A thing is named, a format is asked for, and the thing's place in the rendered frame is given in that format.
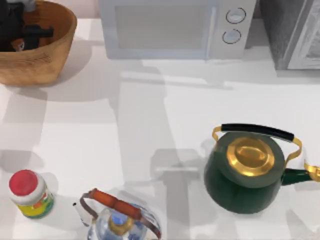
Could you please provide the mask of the small brown and white object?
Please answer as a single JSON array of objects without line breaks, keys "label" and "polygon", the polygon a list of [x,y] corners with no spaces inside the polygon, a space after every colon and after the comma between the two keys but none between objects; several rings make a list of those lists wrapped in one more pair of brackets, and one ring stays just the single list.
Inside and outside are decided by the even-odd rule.
[{"label": "small brown and white object", "polygon": [[15,52],[21,52],[25,48],[25,41],[23,38],[15,39],[11,42],[11,45]]}]

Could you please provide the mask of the microwave oven door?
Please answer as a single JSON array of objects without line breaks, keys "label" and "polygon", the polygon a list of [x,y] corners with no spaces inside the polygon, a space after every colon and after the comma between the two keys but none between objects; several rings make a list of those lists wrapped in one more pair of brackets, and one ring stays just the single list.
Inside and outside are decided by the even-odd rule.
[{"label": "microwave oven door", "polygon": [[213,0],[98,0],[109,59],[205,59]]}]

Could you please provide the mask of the red-capped white bottle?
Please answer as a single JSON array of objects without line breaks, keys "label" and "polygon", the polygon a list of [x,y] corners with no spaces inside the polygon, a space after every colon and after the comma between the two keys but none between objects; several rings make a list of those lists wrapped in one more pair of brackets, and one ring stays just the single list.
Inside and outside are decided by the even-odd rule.
[{"label": "red-capped white bottle", "polygon": [[15,172],[8,181],[9,197],[29,219],[46,216],[54,206],[54,196],[44,178],[29,169]]}]

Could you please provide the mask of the pale microwave oven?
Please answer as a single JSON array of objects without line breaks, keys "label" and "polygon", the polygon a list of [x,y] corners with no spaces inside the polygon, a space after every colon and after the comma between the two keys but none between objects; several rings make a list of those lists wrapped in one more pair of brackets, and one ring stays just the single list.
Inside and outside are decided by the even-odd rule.
[{"label": "pale microwave oven", "polygon": [[257,0],[98,0],[109,59],[243,56]]}]

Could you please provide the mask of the microwave oven knob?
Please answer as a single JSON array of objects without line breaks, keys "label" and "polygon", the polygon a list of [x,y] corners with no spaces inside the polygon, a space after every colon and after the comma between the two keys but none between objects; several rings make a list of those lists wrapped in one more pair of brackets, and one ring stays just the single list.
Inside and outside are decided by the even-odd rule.
[{"label": "microwave oven knob", "polygon": [[246,16],[246,11],[243,8],[238,7],[229,10],[225,15],[225,19],[230,24],[239,24],[246,19]]},{"label": "microwave oven knob", "polygon": [[228,45],[233,45],[240,41],[242,34],[237,29],[232,29],[230,31],[225,31],[222,35],[222,40]]}]

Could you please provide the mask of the round wooden basket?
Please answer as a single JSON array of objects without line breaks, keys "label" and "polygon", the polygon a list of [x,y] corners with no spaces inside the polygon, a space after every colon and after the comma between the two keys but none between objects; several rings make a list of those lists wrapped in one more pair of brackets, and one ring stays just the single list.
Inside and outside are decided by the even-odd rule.
[{"label": "round wooden basket", "polygon": [[52,27],[53,37],[41,38],[32,50],[0,52],[0,84],[41,85],[54,82],[69,56],[77,17],[67,7],[52,1],[36,0],[36,10],[25,12],[26,24]]}]

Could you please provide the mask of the pale grey rounded box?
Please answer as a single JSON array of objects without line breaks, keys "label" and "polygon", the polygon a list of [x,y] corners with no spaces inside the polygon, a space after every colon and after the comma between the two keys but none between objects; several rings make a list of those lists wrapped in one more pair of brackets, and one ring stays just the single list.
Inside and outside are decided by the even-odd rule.
[{"label": "pale grey rounded box", "polygon": [[36,0],[21,0],[26,12],[32,12],[36,9]]}]

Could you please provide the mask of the pale grey cabinet door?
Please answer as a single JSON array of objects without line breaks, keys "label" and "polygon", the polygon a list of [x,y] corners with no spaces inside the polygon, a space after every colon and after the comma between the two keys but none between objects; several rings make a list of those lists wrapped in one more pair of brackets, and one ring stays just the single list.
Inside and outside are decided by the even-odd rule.
[{"label": "pale grey cabinet door", "polygon": [[320,0],[305,0],[294,32],[290,70],[320,70]]}]

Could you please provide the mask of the gold kettle lid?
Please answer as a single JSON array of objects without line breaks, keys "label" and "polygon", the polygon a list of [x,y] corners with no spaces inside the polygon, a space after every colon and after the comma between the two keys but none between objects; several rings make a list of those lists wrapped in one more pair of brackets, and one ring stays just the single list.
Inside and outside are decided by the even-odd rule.
[{"label": "gold kettle lid", "polygon": [[275,164],[272,149],[255,137],[238,137],[226,149],[228,164],[247,177],[266,175]]}]

